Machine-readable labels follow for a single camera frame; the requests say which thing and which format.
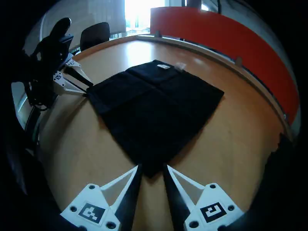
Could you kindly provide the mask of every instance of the black cable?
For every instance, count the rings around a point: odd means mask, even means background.
[[[217,0],[217,4],[218,4],[218,13],[221,14],[221,4],[220,4],[220,0]]]

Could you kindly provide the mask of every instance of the orange-red partition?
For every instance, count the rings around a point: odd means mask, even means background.
[[[213,48],[242,64],[273,93],[289,123],[299,106],[295,84],[276,52],[246,26],[223,15],[189,7],[151,9],[151,33],[180,37]]]

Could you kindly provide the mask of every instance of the office chair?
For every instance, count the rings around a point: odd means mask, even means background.
[[[110,28],[107,22],[101,22],[83,30],[80,38],[80,50],[86,50],[97,44],[109,41]]]

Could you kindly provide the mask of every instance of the white tag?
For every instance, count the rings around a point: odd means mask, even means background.
[[[185,67],[186,67],[186,64],[184,63],[176,63],[176,65],[174,66],[174,68],[180,72],[182,72]]]
[[[170,68],[169,66],[164,65],[164,64],[158,64],[157,66],[160,67],[160,68],[163,68],[165,70]]]

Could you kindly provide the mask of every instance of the wooden table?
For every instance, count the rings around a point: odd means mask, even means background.
[[[230,69],[179,47],[127,38],[75,56],[97,84],[154,59],[186,70],[225,92],[200,133],[169,163],[206,185],[218,183],[246,211],[258,189],[264,164],[284,131],[266,99]],[[49,186],[64,209],[88,183],[103,185],[134,164],[116,143],[88,99],[60,96],[42,123],[43,165]],[[133,230],[172,230],[162,174],[143,177]]]

